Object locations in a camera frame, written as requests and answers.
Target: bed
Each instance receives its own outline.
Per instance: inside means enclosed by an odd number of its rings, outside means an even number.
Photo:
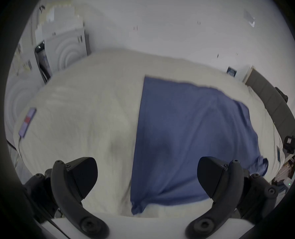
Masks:
[[[107,50],[80,60],[54,75],[30,101],[15,124],[14,142],[31,173],[45,172],[58,159],[94,157],[98,181],[83,206],[90,212],[132,216],[131,172],[145,76],[216,88],[245,104],[260,153],[269,162],[264,177],[271,181],[276,176],[285,161],[282,139],[295,135],[295,120],[280,94],[254,68],[239,82],[184,59],[130,50]],[[20,140],[18,131],[30,107],[37,112]],[[176,206],[151,204],[137,216],[201,215],[211,205],[211,199]]]

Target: screw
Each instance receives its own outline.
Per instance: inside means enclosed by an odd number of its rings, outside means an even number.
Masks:
[[[194,230],[200,234],[209,234],[215,225],[211,219],[201,219],[194,224]]]
[[[97,219],[87,217],[81,222],[81,229],[88,234],[97,234],[101,230],[101,225]]]
[[[252,174],[252,177],[255,179],[255,178],[258,178],[258,177],[260,177],[260,174],[259,173],[253,173]]]
[[[276,191],[273,188],[270,188],[268,192],[273,195]]]

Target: cable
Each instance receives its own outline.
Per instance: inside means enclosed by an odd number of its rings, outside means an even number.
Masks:
[[[19,144],[20,144],[20,142],[21,142],[21,139],[22,139],[22,137],[20,136],[20,137],[19,137],[19,141],[18,141],[18,153],[19,153],[19,156],[21,157],[21,159],[22,159],[22,161],[23,161],[23,157],[22,157],[22,155],[21,155],[21,151],[20,151],[20,149],[19,149]]]
[[[25,195],[28,198],[28,200],[30,201],[30,203],[32,205],[34,205],[34,207],[39,211],[39,213],[51,224],[53,225],[56,229],[58,229],[63,235],[65,235],[68,239],[71,239],[69,236],[66,235],[65,232],[63,232],[60,227],[58,227],[50,218],[47,217],[47,215],[45,215],[45,213],[39,208],[39,206],[29,197],[29,195],[27,194],[27,192],[25,191]]]

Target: white comforter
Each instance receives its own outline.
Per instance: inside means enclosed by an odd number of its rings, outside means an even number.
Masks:
[[[69,162],[94,157],[98,181],[83,206],[90,212],[131,216],[131,173],[145,75],[217,88],[243,102],[258,135],[261,155],[269,161],[265,179],[275,177],[284,162],[281,139],[250,87],[203,65],[129,50],[95,53],[75,63],[55,75],[28,104],[14,130],[16,148],[27,168],[35,174],[52,168],[58,159]],[[30,107],[37,112],[18,146],[18,131]],[[149,205],[140,216],[202,215],[211,203],[208,199],[188,205]]]

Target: blue towel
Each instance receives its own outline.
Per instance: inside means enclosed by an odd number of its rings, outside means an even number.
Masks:
[[[178,205],[208,198],[197,179],[201,157],[240,160],[264,175],[249,110],[213,88],[145,77],[131,182],[132,213],[150,204]]]

